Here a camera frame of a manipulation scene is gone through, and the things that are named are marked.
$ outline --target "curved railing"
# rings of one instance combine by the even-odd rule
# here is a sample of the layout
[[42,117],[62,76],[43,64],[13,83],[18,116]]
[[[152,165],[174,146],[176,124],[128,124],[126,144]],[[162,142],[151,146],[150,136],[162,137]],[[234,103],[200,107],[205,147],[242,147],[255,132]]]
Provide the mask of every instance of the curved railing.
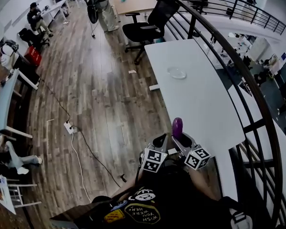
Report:
[[[280,147],[279,147],[279,142],[277,139],[277,134],[275,130],[275,126],[273,123],[273,119],[271,117],[270,111],[268,109],[267,103],[260,91],[260,88],[257,86],[254,78],[252,77],[250,71],[248,68],[245,66],[244,62],[242,59],[238,56],[238,54],[235,52],[234,48],[227,42],[227,40],[196,10],[194,10],[191,6],[188,5],[184,0],[175,0],[177,4],[180,5],[180,8],[185,9],[187,13],[191,15],[190,20],[188,19],[188,16],[184,16],[181,12],[178,11],[178,14],[185,20],[187,23],[187,26],[184,26],[176,16],[173,16],[172,19],[176,21],[178,24],[178,27],[176,24],[172,23],[169,21],[169,24],[166,26],[168,29],[171,31],[172,35],[176,38],[176,40],[181,39],[195,39],[193,36],[199,36],[203,42],[209,47],[209,49],[212,51],[214,56],[217,58],[223,69],[225,70],[225,73],[228,75],[229,79],[231,80],[233,86],[236,89],[236,92],[244,106],[244,109],[246,111],[246,114],[248,116],[250,125],[243,127],[243,131],[246,137],[246,133],[249,133],[253,131],[256,145],[257,145],[257,150],[256,153],[252,153],[252,147],[249,145],[249,140],[245,139],[244,144],[241,144],[241,147],[244,147],[244,151],[249,159],[248,162],[248,167],[251,170],[251,178],[254,183],[254,186],[256,187],[256,180],[255,180],[255,171],[256,169],[259,169],[261,172],[261,180],[263,182],[263,200],[264,200],[264,206],[265,209],[267,208],[267,193],[268,193],[268,184],[267,184],[267,173],[265,164],[265,159],[263,155],[263,149],[261,146],[261,141],[260,137],[258,135],[257,129],[260,127],[265,126],[268,138],[270,141],[270,146],[271,146],[271,151],[272,151],[272,156],[273,156],[273,162],[272,162],[272,167],[274,168],[274,176],[273,176],[273,182],[275,186],[273,186],[273,193],[271,194],[271,199],[273,200],[273,213],[271,216],[271,224],[273,228],[276,226],[276,223],[279,219],[281,222],[281,217],[280,217],[280,212],[282,212],[282,193],[283,193],[283,172],[282,172],[282,161],[281,161],[281,152],[280,152]],[[252,96],[255,99],[258,108],[260,110],[260,113],[262,115],[262,119],[254,122],[253,117],[250,113],[249,107],[244,99],[244,96],[242,95],[237,83],[231,76],[230,72],[227,70],[227,66],[223,62],[222,58],[220,55],[216,52],[216,50],[213,48],[211,43],[204,37],[204,35],[198,31],[195,28],[195,22],[198,21],[213,37],[214,39],[217,40],[217,42],[222,46],[222,48],[227,52],[229,57],[231,58],[231,61],[234,62],[235,67],[238,69],[240,72],[241,76],[244,78],[246,81],[247,85],[249,86]],[[243,162],[243,158],[241,155],[241,148],[240,145],[236,147],[237,153],[239,156],[239,160],[241,160],[243,166],[245,166],[245,162]],[[254,161],[256,158],[259,160],[259,166],[258,168],[256,167]]]
[[244,0],[182,0],[200,14],[217,14],[256,24],[282,35],[286,25],[268,12]]

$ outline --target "power cable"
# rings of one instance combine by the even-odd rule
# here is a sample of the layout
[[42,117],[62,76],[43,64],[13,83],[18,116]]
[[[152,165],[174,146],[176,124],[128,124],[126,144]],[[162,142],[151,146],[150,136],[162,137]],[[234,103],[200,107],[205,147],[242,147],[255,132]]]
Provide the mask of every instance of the power cable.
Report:
[[[58,102],[58,104],[61,106],[61,108],[67,113],[67,115],[69,116],[68,119],[67,119],[67,121],[69,121],[69,120],[71,119],[71,115],[70,115],[70,114],[67,112],[67,110],[61,105],[59,99],[56,97],[56,93],[50,89],[50,87],[46,84],[46,82],[45,82],[44,79],[42,79],[42,78],[40,78],[40,79],[41,79],[41,81],[44,82],[45,86],[48,88],[48,90],[51,92],[51,94],[52,94],[52,95],[54,96],[54,98],[57,100],[57,102]],[[92,155],[94,156],[94,158],[106,169],[106,171],[107,171],[107,172],[109,173],[109,175],[112,177],[112,179],[114,180],[114,182],[116,183],[116,185],[117,185],[118,187],[120,187],[120,185],[119,185],[119,184],[116,182],[116,180],[114,179],[112,173],[107,169],[107,167],[106,167],[106,166],[96,157],[96,155],[92,152],[92,150],[91,150],[89,144],[87,143],[87,141],[86,141],[86,139],[85,139],[85,135],[83,134],[82,130],[81,130],[79,127],[77,127],[76,125],[73,125],[72,127],[76,127],[76,128],[79,130],[79,132],[81,133],[82,137],[84,138],[85,144],[86,144],[86,146],[89,148],[91,154],[92,154]]]
[[77,154],[78,163],[79,163],[79,166],[80,166],[80,172],[81,172],[82,186],[84,187],[84,190],[85,190],[85,193],[86,193],[87,198],[89,199],[90,203],[92,203],[92,201],[91,201],[91,199],[90,199],[90,197],[89,197],[89,195],[88,195],[88,193],[87,193],[87,191],[86,191],[86,188],[85,188],[84,176],[83,176],[83,172],[82,172],[82,167],[81,167],[81,163],[80,163],[79,155],[78,155],[78,153],[77,153],[76,149],[75,149],[75,148],[74,148],[74,146],[73,146],[74,133],[72,133],[72,134],[73,134],[73,136],[72,136],[72,148],[73,148],[73,150],[75,151],[75,153]]

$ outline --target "purple object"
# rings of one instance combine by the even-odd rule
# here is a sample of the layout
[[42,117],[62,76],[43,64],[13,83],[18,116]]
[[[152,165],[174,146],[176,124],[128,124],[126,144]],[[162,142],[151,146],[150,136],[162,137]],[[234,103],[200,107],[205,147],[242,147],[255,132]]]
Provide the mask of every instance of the purple object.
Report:
[[181,140],[182,131],[183,131],[183,121],[181,118],[177,117],[172,122],[172,135],[176,139]]

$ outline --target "sneaker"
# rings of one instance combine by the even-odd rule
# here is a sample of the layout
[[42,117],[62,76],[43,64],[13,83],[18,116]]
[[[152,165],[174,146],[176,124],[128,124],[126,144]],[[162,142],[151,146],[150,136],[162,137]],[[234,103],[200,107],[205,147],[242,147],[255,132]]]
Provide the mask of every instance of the sneaker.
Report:
[[114,26],[114,28],[112,29],[112,30],[110,30],[110,31],[115,31],[115,30],[118,30],[119,29],[119,26],[118,25],[116,25],[116,26]]
[[17,171],[19,175],[26,175],[29,172],[29,170],[24,167],[18,168]]
[[42,164],[42,162],[43,162],[43,160],[40,157],[38,157],[38,163]]

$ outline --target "power strip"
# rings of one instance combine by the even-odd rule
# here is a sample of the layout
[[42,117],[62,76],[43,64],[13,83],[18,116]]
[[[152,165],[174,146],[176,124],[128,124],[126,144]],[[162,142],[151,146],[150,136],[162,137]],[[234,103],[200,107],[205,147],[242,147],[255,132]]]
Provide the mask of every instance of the power strip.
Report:
[[70,122],[66,121],[64,124],[63,124],[68,132],[68,134],[73,134],[75,133],[76,131],[73,129],[72,125],[70,124]]

